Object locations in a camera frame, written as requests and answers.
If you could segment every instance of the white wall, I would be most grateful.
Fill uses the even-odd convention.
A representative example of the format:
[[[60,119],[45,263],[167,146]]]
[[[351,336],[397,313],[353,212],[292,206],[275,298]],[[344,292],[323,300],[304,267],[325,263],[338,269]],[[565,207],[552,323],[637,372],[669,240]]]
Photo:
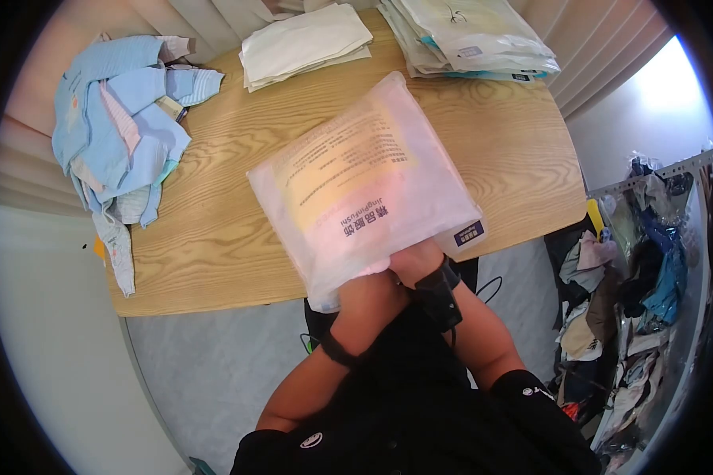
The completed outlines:
[[[137,380],[94,236],[87,218],[0,206],[0,337],[10,366],[75,472],[189,473]]]
[[[676,37],[567,125],[589,190],[625,179],[626,156],[633,150],[667,166],[697,155],[708,139],[713,141],[713,117]]]

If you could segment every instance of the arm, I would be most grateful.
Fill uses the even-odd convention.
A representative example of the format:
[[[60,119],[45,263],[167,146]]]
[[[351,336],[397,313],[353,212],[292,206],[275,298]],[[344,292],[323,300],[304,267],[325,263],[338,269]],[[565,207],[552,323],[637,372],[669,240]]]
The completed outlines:
[[[426,239],[391,256],[391,270],[407,287],[438,269],[443,252],[432,239]],[[514,369],[525,369],[513,338],[504,323],[463,283],[452,290],[462,313],[456,326],[455,352],[470,369],[479,388],[489,390],[499,377]],[[444,337],[451,341],[451,332]]]
[[[339,290],[341,313],[330,333],[352,355],[370,347],[380,332],[409,303],[390,272],[346,282]],[[349,369],[317,347],[277,386],[261,412],[256,430],[290,432],[300,421],[325,407]]]

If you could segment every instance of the black shirt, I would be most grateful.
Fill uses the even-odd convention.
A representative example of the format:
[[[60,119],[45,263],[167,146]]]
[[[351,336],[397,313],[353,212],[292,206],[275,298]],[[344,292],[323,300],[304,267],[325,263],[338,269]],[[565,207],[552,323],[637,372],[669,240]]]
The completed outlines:
[[[449,355],[458,362],[418,324],[417,309],[373,347],[382,350],[323,411],[291,432],[247,434],[231,473],[600,472],[578,426],[535,376],[512,371],[490,391],[471,389],[463,367],[444,368]]]

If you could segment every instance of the smiley face logo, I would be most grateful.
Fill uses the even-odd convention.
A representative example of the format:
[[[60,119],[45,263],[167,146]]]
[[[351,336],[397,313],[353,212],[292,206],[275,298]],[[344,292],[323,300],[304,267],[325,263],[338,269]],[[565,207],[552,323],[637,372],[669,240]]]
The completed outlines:
[[[304,442],[301,442],[299,447],[312,448],[320,442],[322,442],[322,432],[317,432],[316,434],[309,436]]]

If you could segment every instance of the gray floor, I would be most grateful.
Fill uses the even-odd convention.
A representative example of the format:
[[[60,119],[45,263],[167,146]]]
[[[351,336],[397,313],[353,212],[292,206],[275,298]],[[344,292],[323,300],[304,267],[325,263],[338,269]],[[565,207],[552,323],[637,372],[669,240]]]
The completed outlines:
[[[484,256],[478,285],[502,276],[489,306],[513,334],[525,365],[551,379],[557,311],[542,239]],[[495,284],[481,292],[486,299]],[[137,363],[178,449],[228,473],[238,442],[305,356],[301,300],[221,312],[127,318]]]

